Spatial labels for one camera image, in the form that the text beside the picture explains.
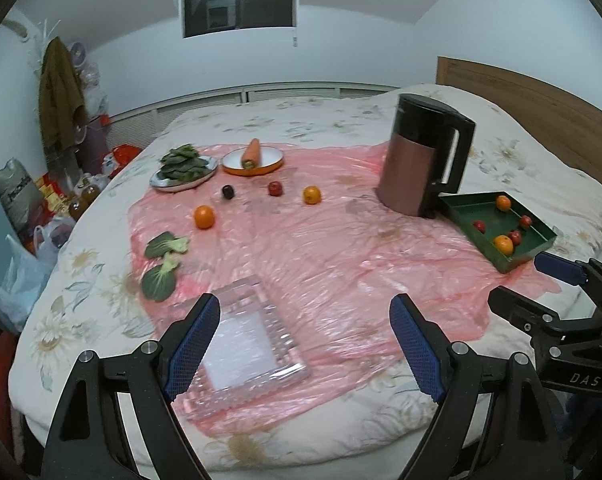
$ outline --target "bottle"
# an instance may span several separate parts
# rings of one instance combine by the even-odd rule
[[[87,178],[84,179],[84,183],[87,185],[81,192],[81,199],[83,199],[86,202],[86,207],[88,207],[99,196],[101,190],[99,190],[99,188],[96,187],[94,184],[89,184]]]
[[[79,221],[81,215],[88,209],[88,203],[76,194],[70,197],[70,204],[68,205],[68,213],[75,222]]]

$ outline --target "kettle handle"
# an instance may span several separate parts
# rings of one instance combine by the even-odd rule
[[[444,184],[440,180],[436,180],[431,183],[431,186],[434,188],[434,191],[439,193],[456,193],[461,186],[461,179],[463,178],[463,172],[465,171],[467,157],[470,154],[470,148],[472,148],[472,139],[474,139],[476,123],[460,114],[450,116],[447,122],[459,132],[456,152],[454,152],[450,176],[447,179],[447,182]]]

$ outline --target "red apple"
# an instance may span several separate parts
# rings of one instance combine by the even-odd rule
[[[268,184],[268,193],[271,196],[281,196],[283,195],[283,186],[278,180],[273,180]]]
[[[508,238],[512,240],[512,244],[514,245],[514,247],[516,247],[521,243],[521,232],[517,229],[513,229],[508,233]]]
[[[485,222],[483,220],[475,220],[472,225],[479,233],[485,234]]]
[[[527,229],[532,225],[532,219],[528,215],[523,215],[518,219],[518,224],[523,227],[523,229]]]

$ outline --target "electric kettle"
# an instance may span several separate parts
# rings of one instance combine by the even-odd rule
[[[439,193],[459,189],[475,126],[445,103],[417,94],[399,95],[377,187],[381,203],[404,215],[434,218]]]

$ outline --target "green tray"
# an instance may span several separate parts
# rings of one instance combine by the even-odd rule
[[[495,202],[499,195],[505,195],[512,201],[510,211],[503,212],[497,209]],[[521,202],[503,191],[443,195],[439,197],[439,205],[443,215],[458,225],[483,256],[502,274],[510,272],[541,251],[545,251],[551,247],[556,238],[554,231]],[[532,226],[528,229],[518,227],[518,219],[523,215],[528,215],[532,219]],[[485,234],[481,234],[472,225],[475,220],[485,222]],[[492,240],[498,235],[507,235],[516,228],[521,231],[521,244],[514,248],[514,254],[506,256],[492,244]]]

